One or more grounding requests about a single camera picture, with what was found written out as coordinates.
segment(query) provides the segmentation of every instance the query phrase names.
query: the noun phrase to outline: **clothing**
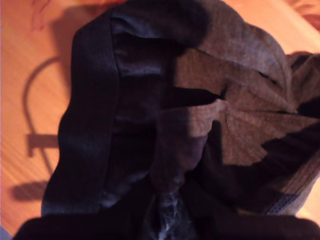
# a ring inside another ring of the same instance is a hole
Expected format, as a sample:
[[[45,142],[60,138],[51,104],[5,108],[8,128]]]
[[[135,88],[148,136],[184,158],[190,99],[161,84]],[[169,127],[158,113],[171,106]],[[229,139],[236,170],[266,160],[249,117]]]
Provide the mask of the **clothing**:
[[[146,233],[152,234],[153,231],[145,228],[147,232],[143,232],[139,228],[147,212],[156,213],[149,209],[153,194],[152,185],[144,179],[114,206],[106,208],[104,214],[46,215],[27,221],[13,239],[168,239],[161,235],[147,238]],[[182,195],[186,197],[186,205],[193,206],[189,212],[193,215],[192,223],[197,238],[189,238],[190,235],[177,231],[173,239],[317,240],[320,236],[319,227],[306,219],[293,216],[234,215],[212,200],[194,182],[182,187]],[[157,221],[152,224],[160,226]]]
[[[207,239],[203,219],[279,215],[319,173],[320,56],[222,1],[107,11],[74,36],[71,86],[44,216],[108,215],[147,181],[142,239]]]

